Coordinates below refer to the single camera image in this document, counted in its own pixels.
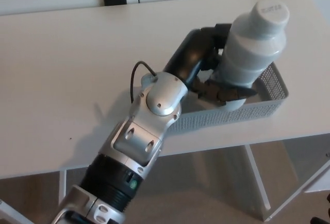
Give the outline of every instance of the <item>table leg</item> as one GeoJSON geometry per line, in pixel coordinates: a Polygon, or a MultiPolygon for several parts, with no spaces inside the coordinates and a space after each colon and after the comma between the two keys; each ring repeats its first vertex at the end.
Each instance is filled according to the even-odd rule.
{"type": "Polygon", "coordinates": [[[29,219],[21,213],[13,209],[11,206],[0,200],[0,219],[3,218],[11,224],[33,224],[29,219]]]}
{"type": "Polygon", "coordinates": [[[60,203],[67,194],[67,170],[60,171],[58,188],[58,202],[60,203]]]}

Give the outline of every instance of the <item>white basket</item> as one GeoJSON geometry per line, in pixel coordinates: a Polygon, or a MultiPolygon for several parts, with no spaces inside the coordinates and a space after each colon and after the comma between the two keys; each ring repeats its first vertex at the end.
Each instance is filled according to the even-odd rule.
{"type": "Polygon", "coordinates": [[[253,88],[257,96],[248,99],[246,103],[235,111],[225,111],[202,100],[195,100],[184,109],[183,114],[170,128],[169,133],[187,130],[196,130],[202,127],[226,123],[248,121],[272,115],[286,99],[289,92],[274,63],[270,64],[261,76],[255,81],[253,88]]]}

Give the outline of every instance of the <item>black cable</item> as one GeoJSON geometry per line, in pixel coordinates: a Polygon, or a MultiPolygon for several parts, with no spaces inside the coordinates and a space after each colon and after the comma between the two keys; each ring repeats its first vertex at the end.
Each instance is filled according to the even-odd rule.
{"type": "Polygon", "coordinates": [[[134,85],[134,76],[135,76],[135,72],[136,72],[136,69],[138,68],[138,66],[142,64],[144,65],[148,70],[149,72],[153,75],[153,76],[156,76],[157,74],[155,73],[154,70],[152,70],[151,67],[149,67],[149,65],[147,63],[145,63],[144,61],[138,61],[135,66],[133,67],[133,70],[132,70],[132,74],[130,76],[130,89],[129,89],[129,92],[130,92],[130,101],[131,103],[133,103],[134,101],[134,93],[133,93],[133,85],[134,85]]]}

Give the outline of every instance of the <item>bottle cap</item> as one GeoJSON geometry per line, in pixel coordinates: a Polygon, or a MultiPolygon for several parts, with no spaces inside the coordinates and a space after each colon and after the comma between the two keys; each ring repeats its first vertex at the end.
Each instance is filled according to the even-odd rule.
{"type": "Polygon", "coordinates": [[[258,1],[250,13],[250,23],[259,33],[273,35],[282,31],[289,21],[288,7],[279,0],[258,1]]]}

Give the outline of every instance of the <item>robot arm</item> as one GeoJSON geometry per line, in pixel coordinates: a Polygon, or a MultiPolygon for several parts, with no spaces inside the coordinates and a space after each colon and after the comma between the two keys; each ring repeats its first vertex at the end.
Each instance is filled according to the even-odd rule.
{"type": "Polygon", "coordinates": [[[200,70],[216,68],[229,29],[223,25],[188,34],[163,72],[135,98],[128,117],[112,131],[51,224],[124,222],[123,212],[159,156],[167,129],[181,115],[181,100],[189,90],[198,91],[200,70]]]}

